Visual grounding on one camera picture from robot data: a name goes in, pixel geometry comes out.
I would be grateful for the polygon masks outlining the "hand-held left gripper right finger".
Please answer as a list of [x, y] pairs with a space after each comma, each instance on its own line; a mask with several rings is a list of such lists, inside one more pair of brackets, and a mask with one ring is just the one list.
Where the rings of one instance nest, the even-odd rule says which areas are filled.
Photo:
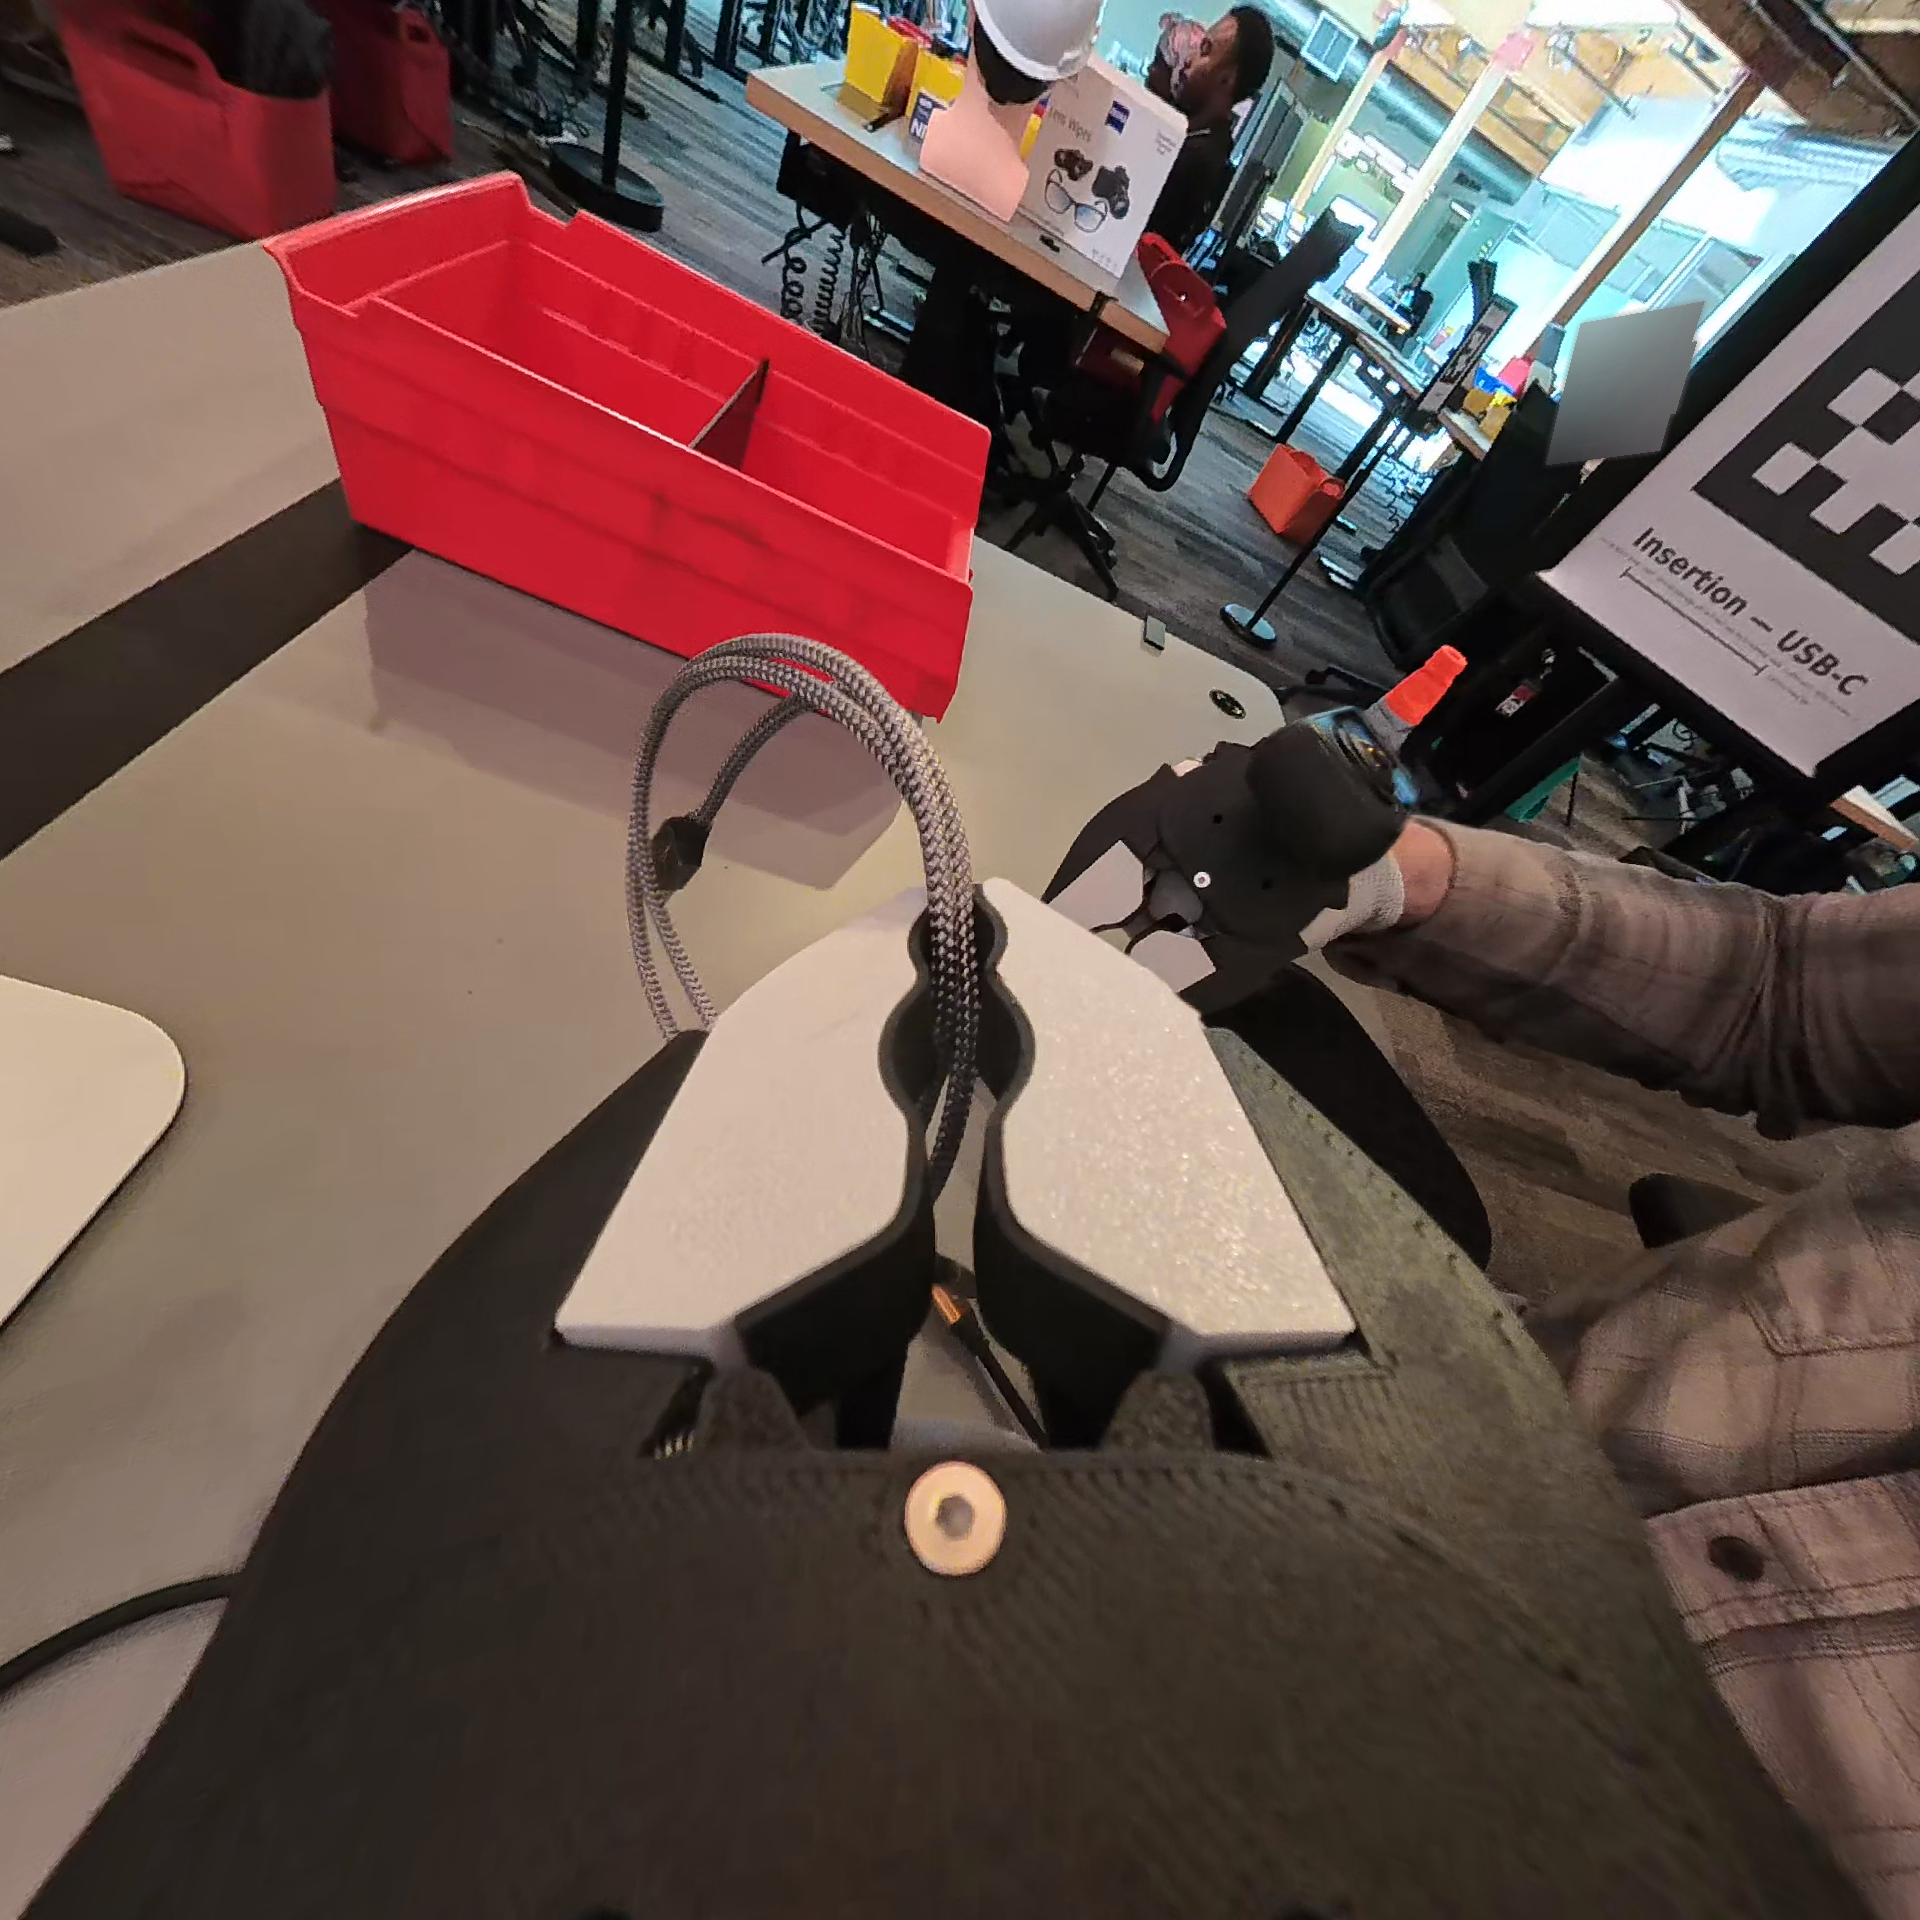
[[976, 892], [976, 1295], [1048, 1416], [1349, 1348], [1354, 1310], [1201, 1014], [1008, 880]]

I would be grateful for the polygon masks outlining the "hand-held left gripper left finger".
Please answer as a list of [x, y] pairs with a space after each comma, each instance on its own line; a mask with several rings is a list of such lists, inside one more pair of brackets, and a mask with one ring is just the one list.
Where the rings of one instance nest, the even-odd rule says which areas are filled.
[[849, 921], [714, 1022], [563, 1300], [567, 1347], [756, 1369], [799, 1411], [904, 1371], [933, 1265], [925, 902]]

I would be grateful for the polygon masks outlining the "grey braided cable silver plug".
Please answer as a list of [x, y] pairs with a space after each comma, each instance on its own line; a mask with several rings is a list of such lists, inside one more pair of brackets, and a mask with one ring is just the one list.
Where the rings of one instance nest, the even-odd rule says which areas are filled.
[[[752, 683], [778, 694], [723, 756], [705, 799], [683, 815], [657, 821], [657, 772], [667, 732], [705, 687]], [[948, 1187], [971, 1115], [979, 1068], [984, 959], [976, 935], [976, 877], [962, 811], [947, 769], [921, 725], [876, 675], [820, 640], [794, 632], [751, 632], [723, 640], [685, 661], [640, 725], [631, 767], [631, 813], [623, 864], [631, 956], [663, 1039], [682, 1031], [663, 969], [697, 1029], [716, 1022], [716, 1006], [669, 916], [669, 897], [697, 872], [705, 838], [736, 781], [761, 749], [796, 718], [813, 713], [851, 734], [889, 777], [920, 836], [933, 1059], [940, 1110], [928, 1141], [933, 1195]]]

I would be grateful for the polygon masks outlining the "person's right hand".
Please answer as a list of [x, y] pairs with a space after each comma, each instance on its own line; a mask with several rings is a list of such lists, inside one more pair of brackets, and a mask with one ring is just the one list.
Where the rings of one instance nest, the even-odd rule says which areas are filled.
[[1443, 828], [1413, 817], [1377, 861], [1349, 880], [1345, 904], [1330, 904], [1303, 927], [1303, 948], [1321, 952], [1343, 942], [1375, 940], [1426, 924], [1450, 897], [1456, 851]]

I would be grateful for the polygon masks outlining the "orange traffic cone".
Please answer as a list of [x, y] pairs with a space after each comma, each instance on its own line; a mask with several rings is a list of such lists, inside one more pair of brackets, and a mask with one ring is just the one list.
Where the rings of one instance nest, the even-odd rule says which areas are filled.
[[1378, 748], [1399, 753], [1404, 740], [1447, 700], [1467, 665], [1471, 661], [1445, 643], [1365, 705], [1360, 719]]

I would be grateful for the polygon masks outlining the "orange storage crate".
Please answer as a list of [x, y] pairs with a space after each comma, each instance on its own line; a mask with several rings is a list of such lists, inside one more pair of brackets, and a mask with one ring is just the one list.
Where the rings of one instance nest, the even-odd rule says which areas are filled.
[[1247, 488], [1263, 524], [1292, 545], [1308, 545], [1327, 533], [1345, 504], [1349, 484], [1306, 448], [1276, 443]]

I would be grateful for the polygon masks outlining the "red black office chair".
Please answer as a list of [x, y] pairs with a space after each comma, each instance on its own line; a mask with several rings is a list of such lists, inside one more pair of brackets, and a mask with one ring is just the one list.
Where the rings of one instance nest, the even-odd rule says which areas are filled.
[[1303, 316], [1311, 289], [1333, 273], [1359, 233], [1323, 211], [1277, 262], [1263, 267], [1225, 304], [1180, 256], [1171, 259], [1175, 316], [1167, 319], [1164, 348], [1136, 350], [1116, 329], [1100, 327], [1043, 392], [1031, 431], [1048, 472], [1007, 548], [1059, 533], [1113, 600], [1121, 589], [1116, 536], [1097, 511], [1113, 478], [1129, 472], [1153, 494], [1171, 492], [1247, 348]]

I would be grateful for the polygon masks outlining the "black framed marker sign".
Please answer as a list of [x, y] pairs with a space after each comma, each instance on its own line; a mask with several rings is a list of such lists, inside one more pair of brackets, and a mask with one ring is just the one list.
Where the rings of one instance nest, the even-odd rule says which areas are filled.
[[1743, 765], [1813, 799], [1917, 713], [1917, 144], [1705, 351], [1655, 464], [1531, 593]]

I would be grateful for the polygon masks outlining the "red plastic bin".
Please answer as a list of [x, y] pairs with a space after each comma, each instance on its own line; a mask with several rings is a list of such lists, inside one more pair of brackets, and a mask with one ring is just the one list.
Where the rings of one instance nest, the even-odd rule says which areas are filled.
[[355, 520], [673, 656], [820, 640], [947, 713], [984, 422], [512, 174], [266, 249]]

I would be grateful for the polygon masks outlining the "white product box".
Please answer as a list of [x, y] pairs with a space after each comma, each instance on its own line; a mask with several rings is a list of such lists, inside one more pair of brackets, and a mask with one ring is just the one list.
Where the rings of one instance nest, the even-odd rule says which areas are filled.
[[1131, 75], [1091, 61], [1048, 92], [1017, 222], [1103, 281], [1136, 259], [1187, 139], [1187, 119]]

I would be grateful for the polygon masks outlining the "mannequin head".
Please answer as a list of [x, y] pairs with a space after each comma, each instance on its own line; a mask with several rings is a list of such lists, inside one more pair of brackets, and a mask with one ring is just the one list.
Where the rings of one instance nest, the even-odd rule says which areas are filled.
[[923, 179], [1008, 223], [1026, 191], [1025, 135], [1036, 103], [996, 101], [970, 65], [957, 95], [938, 107], [920, 148]]

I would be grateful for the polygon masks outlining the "background office desk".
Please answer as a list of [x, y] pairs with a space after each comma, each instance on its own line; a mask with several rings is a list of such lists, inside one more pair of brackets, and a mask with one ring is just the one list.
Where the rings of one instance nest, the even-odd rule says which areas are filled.
[[844, 61], [756, 69], [745, 80], [745, 99], [786, 133], [844, 161], [973, 249], [995, 256], [1023, 278], [1066, 299], [1076, 312], [1091, 316], [1140, 351], [1167, 348], [1161, 305], [1133, 260], [1123, 276], [1104, 273], [1025, 212], [1002, 222], [944, 182], [935, 182], [921, 172], [920, 148], [907, 139], [905, 119], [869, 127], [860, 116], [858, 109], [869, 103], [847, 92]]

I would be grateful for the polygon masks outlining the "white hard hat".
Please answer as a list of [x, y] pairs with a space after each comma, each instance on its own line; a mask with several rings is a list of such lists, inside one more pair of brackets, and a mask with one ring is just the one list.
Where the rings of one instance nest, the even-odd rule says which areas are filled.
[[1003, 101], [1033, 101], [1097, 49], [1103, 1], [970, 1], [971, 56]]

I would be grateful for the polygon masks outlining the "yellow plastic bin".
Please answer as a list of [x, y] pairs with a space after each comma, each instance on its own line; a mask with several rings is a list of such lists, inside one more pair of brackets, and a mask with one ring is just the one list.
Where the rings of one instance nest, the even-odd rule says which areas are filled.
[[925, 27], [881, 5], [851, 5], [844, 94], [869, 127], [913, 120], [953, 104], [968, 64]]

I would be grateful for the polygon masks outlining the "red storage crate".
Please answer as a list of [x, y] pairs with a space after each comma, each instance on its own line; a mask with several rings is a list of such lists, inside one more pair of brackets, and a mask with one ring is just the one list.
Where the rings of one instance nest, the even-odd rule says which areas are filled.
[[327, 84], [298, 95], [240, 86], [197, 36], [136, 5], [65, 5], [57, 35], [129, 200], [240, 240], [336, 211]]
[[452, 158], [448, 48], [420, 5], [316, 1], [331, 35], [336, 144], [392, 164]]

